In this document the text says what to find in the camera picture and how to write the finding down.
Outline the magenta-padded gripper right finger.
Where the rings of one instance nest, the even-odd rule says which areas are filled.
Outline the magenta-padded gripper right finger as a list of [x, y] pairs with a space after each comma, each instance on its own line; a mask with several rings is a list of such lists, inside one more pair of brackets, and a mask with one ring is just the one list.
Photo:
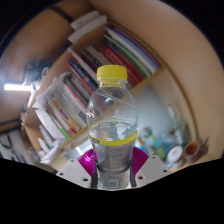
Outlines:
[[141, 149], [135, 147], [130, 169], [130, 184], [132, 188], [140, 188], [159, 180], [171, 171], [158, 156], [148, 156]]

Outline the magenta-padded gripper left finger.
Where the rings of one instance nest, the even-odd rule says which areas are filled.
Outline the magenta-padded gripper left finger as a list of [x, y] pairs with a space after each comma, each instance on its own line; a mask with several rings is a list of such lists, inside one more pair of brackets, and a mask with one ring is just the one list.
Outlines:
[[78, 159], [69, 159], [57, 176], [84, 188], [96, 188], [98, 176], [94, 150], [86, 151]]

